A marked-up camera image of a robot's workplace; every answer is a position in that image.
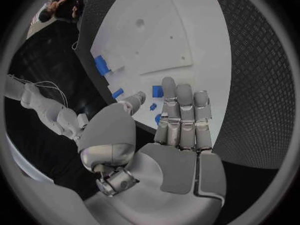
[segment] person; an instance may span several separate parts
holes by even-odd
[[[40,12],[38,19],[45,23],[54,16],[57,20],[77,23],[83,9],[84,0],[53,0]]]

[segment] blue object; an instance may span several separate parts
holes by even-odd
[[[99,71],[99,73],[104,76],[105,74],[107,74],[110,70],[107,66],[106,61],[103,59],[102,56],[97,56],[95,58],[95,63],[96,63],[96,68]]]
[[[156,107],[156,103],[152,103],[152,105],[150,106],[150,111],[153,111],[154,109],[156,109]]]
[[[161,114],[157,114],[156,117],[155,117],[155,122],[156,122],[157,125],[160,123],[161,116],[162,116]]]
[[[120,96],[122,93],[124,93],[123,89],[120,88],[118,91],[115,91],[113,94],[112,94],[112,97],[114,99],[116,99],[118,96]]]
[[[152,86],[152,97],[162,98],[164,96],[164,91],[162,86]]]

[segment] black background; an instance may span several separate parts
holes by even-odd
[[[8,27],[8,22],[15,16],[17,9],[25,10],[26,5],[23,3],[24,0],[0,0],[1,8],[1,24],[0,32],[1,35],[5,36],[5,28]],[[284,8],[285,12],[288,14],[290,20],[295,25],[295,28],[300,28],[300,20],[298,18],[300,9],[300,0],[277,0],[277,2]],[[22,205],[15,198],[14,194],[11,192],[9,186],[7,185],[3,175],[0,177],[1,184],[1,219],[3,224],[18,224],[22,222],[23,224],[37,224],[34,219],[25,212]],[[262,224],[273,225],[279,224],[285,221],[286,223],[298,224],[300,221],[298,215],[298,202],[300,199],[299,194],[300,188],[300,174],[298,173],[293,185],[288,191],[287,195],[283,201],[277,206],[273,213],[266,219]]]

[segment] wire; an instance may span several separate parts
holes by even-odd
[[[52,81],[38,81],[38,82],[32,82],[32,81],[29,81],[29,80],[26,80],[26,79],[21,79],[21,78],[18,78],[12,74],[8,74],[9,77],[11,77],[12,79],[15,79],[21,83],[24,83],[24,84],[32,84],[32,85],[35,85],[37,87],[40,87],[40,88],[49,88],[49,89],[55,89],[55,90],[58,90],[61,97],[62,97],[62,100],[63,100],[63,105],[68,108],[68,100],[67,100],[67,97],[66,95],[64,94],[64,92],[59,88],[59,86],[57,86],[54,82]],[[47,86],[47,85],[41,85],[41,84],[44,84],[44,83],[48,83],[48,84],[52,84],[53,86]]]

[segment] blue block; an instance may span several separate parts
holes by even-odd
[[[115,91],[113,94],[112,94],[112,97],[114,99],[116,99],[118,96],[120,96],[122,93],[124,93],[123,89],[120,88],[118,91]]]
[[[157,125],[159,125],[160,120],[161,120],[161,114],[156,115],[155,122],[156,122]]]
[[[97,56],[95,58],[95,63],[96,63],[96,68],[99,71],[99,73],[104,76],[105,74],[107,74],[110,70],[107,66],[106,61],[103,59],[102,56]]]
[[[162,98],[164,96],[164,91],[162,86],[152,86],[152,97]]]
[[[156,103],[152,103],[152,105],[150,106],[150,111],[153,111],[154,109],[156,109],[156,107]]]

